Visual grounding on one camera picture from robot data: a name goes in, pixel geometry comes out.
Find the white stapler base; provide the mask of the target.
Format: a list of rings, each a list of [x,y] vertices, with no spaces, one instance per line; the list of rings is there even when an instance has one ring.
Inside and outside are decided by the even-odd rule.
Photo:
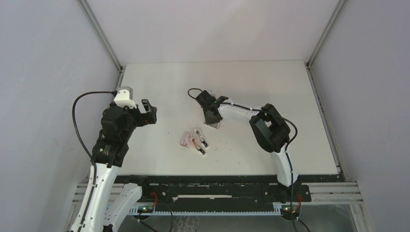
[[[205,137],[202,135],[201,131],[199,129],[195,129],[194,133],[195,133],[198,141],[200,142],[201,146],[204,147],[204,148],[209,148],[209,143],[207,142]]]

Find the red white staple box sleeve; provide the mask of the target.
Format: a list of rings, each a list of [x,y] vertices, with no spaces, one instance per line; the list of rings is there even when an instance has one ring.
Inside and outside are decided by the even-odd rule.
[[[182,136],[180,145],[183,147],[189,147],[191,142],[192,134],[189,132],[185,132]]]

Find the pink stapler top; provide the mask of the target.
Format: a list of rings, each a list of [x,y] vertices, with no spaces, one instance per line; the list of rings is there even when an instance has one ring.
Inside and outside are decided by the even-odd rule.
[[[205,148],[202,146],[202,144],[201,144],[197,139],[191,138],[191,142],[192,142],[194,148],[195,148],[199,153],[201,153],[202,155],[205,155],[205,154],[206,154]]]

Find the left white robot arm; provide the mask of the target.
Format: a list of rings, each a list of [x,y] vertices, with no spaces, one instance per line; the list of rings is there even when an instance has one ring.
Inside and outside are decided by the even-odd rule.
[[[145,185],[145,177],[125,184],[112,204],[108,203],[112,186],[129,150],[128,141],[137,127],[155,124],[157,108],[142,99],[145,113],[138,106],[118,105],[113,102],[101,118],[102,129],[91,153],[90,177],[78,215],[72,224],[72,232],[116,232],[139,200],[150,198],[151,188]]]

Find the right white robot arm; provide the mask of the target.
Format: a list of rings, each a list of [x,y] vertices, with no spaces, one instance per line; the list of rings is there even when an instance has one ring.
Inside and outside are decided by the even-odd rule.
[[[249,123],[259,147],[274,158],[277,180],[281,185],[280,197],[285,201],[292,201],[298,196],[299,190],[295,185],[298,173],[293,168],[288,149],[298,135],[293,122],[282,117],[269,103],[262,107],[244,106],[225,96],[216,98],[199,88],[190,88],[187,94],[202,108],[206,125],[216,127],[227,118]]]

